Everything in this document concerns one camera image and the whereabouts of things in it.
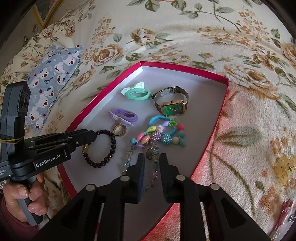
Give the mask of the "left hand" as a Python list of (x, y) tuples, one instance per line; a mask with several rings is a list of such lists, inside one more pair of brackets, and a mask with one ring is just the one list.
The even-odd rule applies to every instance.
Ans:
[(29, 190), (22, 184), (7, 181), (3, 187), (3, 193), (9, 213), (17, 220), (27, 222), (18, 200), (29, 198), (31, 203), (28, 205), (27, 210), (37, 216), (45, 215), (49, 210), (49, 199), (44, 185), (42, 173), (36, 175), (36, 181)]

